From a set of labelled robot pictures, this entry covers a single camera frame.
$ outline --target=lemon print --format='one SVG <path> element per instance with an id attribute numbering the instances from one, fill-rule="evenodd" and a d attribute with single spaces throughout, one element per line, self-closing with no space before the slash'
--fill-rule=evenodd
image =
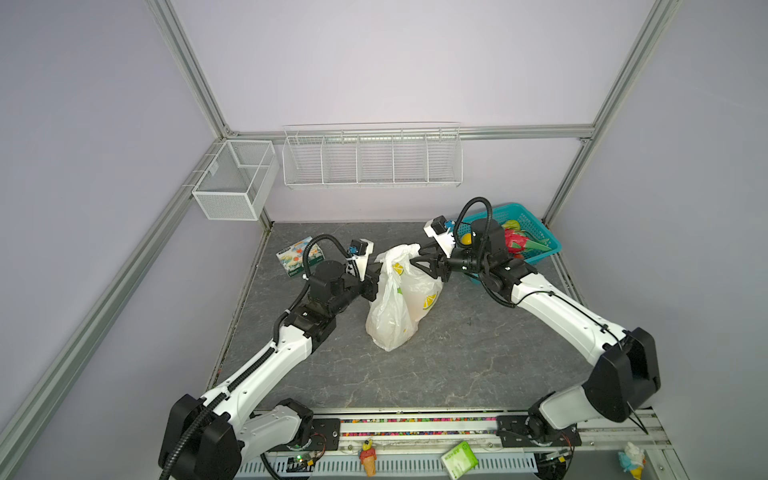
<path id="1" fill-rule="evenodd" d="M 424 310 L 429 310 L 429 307 L 437 300 L 437 293 L 434 295 L 428 295 L 424 299 Z"/>

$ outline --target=ice cream cone toy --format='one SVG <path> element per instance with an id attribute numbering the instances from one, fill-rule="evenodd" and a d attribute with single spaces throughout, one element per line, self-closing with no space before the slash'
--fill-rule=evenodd
<path id="1" fill-rule="evenodd" d="M 373 477 L 376 474 L 376 449 L 373 448 L 373 439 L 367 439 L 362 444 L 362 450 L 358 456 L 363 468 L 366 469 L 366 475 Z"/>

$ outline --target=white wire basket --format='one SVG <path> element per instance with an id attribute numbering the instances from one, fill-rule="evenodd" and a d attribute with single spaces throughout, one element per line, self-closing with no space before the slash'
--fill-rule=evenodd
<path id="1" fill-rule="evenodd" d="M 211 220 L 258 220 L 280 169 L 271 141 L 227 140 L 192 190 Z"/>
<path id="2" fill-rule="evenodd" d="M 283 175 L 288 187 L 427 187 L 462 182 L 458 124 L 439 127 L 308 130 L 286 127 Z"/>

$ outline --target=metal rail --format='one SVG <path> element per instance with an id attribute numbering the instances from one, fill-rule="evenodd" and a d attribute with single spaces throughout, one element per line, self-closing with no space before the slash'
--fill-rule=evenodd
<path id="1" fill-rule="evenodd" d="M 395 130 L 311 130 L 302 134 L 311 134 L 320 137 L 339 137 L 354 134 L 382 134 L 388 135 Z M 575 125 L 513 125 L 499 127 L 461 127 L 459 137 L 464 140 L 511 140 L 516 138 L 591 138 L 594 133 L 594 127 L 587 124 Z M 236 132 L 229 136 L 229 139 L 237 140 L 269 140 L 274 144 L 284 144 L 286 132 L 284 131 L 253 131 Z"/>

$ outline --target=red wire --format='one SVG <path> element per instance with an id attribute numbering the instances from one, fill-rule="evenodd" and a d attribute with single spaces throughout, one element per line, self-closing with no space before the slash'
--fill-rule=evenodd
<path id="1" fill-rule="evenodd" d="M 312 435 L 310 435 L 310 437 L 313 437 L 315 435 L 319 437 L 323 437 L 323 451 L 320 453 L 320 455 L 317 458 L 314 459 L 315 463 L 317 463 L 317 461 L 320 460 L 323 457 L 323 455 L 326 454 L 326 444 L 328 443 L 328 439 L 326 439 L 326 436 L 323 435 L 322 433 L 313 433 Z"/>

